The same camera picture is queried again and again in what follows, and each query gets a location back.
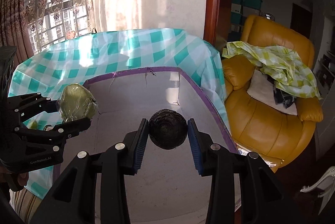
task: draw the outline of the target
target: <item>brown curtain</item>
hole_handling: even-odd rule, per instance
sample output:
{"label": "brown curtain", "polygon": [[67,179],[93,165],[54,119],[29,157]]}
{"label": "brown curtain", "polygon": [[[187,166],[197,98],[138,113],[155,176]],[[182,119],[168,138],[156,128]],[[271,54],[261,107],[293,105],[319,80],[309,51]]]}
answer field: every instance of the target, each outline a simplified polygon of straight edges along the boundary
{"label": "brown curtain", "polygon": [[31,47],[24,0],[0,0],[0,47],[15,45],[15,67],[34,55]]}

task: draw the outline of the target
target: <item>white pillow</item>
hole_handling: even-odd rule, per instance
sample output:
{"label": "white pillow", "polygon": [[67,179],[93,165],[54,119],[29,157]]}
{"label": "white pillow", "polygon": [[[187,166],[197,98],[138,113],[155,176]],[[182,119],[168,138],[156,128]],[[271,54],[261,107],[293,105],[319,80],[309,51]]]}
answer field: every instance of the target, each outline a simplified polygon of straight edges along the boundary
{"label": "white pillow", "polygon": [[262,72],[255,70],[251,78],[250,87],[247,93],[254,99],[263,102],[264,104],[280,111],[283,113],[298,115],[296,112],[295,103],[289,106],[287,109],[284,108],[283,104],[276,105],[273,96],[273,84],[267,80],[267,75]]}

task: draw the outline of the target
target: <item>black round object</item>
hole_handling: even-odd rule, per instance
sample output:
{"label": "black round object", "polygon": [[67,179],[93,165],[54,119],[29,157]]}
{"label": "black round object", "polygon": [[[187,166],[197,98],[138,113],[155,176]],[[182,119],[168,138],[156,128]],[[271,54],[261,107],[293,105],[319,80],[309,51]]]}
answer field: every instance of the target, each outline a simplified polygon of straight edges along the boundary
{"label": "black round object", "polygon": [[186,139],[186,120],[176,111],[162,109],[149,120],[149,136],[156,146],[167,150],[174,149]]}

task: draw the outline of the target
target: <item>armchair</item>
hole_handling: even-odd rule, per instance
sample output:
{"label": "armchair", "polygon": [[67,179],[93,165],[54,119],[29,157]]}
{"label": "armchair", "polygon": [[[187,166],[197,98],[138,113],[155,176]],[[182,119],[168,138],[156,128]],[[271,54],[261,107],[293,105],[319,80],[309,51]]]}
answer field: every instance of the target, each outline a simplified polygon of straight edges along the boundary
{"label": "armchair", "polygon": [[[274,21],[250,15],[241,40],[254,46],[281,45],[294,49],[312,67],[314,47],[310,40]],[[298,115],[288,115],[249,96],[247,89],[255,67],[238,55],[222,61],[227,99],[225,106],[231,134],[237,145],[258,152],[275,166],[275,172],[292,162],[309,144],[323,114],[319,101],[297,98]]]}

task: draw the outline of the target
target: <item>metal pin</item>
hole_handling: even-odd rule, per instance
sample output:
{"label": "metal pin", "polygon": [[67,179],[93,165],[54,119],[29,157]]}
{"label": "metal pin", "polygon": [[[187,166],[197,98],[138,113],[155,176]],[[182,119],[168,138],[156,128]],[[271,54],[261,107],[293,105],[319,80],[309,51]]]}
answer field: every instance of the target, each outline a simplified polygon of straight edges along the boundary
{"label": "metal pin", "polygon": [[210,146],[210,148],[212,149],[212,150],[220,150],[220,145],[219,144],[212,144],[211,146]]}
{"label": "metal pin", "polygon": [[125,147],[126,147],[126,145],[125,145],[124,143],[118,143],[118,144],[115,145],[115,148],[116,148],[117,150],[122,150],[122,149],[124,149]]}
{"label": "metal pin", "polygon": [[258,158],[258,153],[257,152],[249,152],[249,157],[252,158],[252,159],[257,159]]}
{"label": "metal pin", "polygon": [[80,151],[80,152],[78,152],[77,157],[78,157],[79,159],[82,159],[82,158],[85,158],[86,155],[87,155],[87,152],[86,152],[86,151]]}

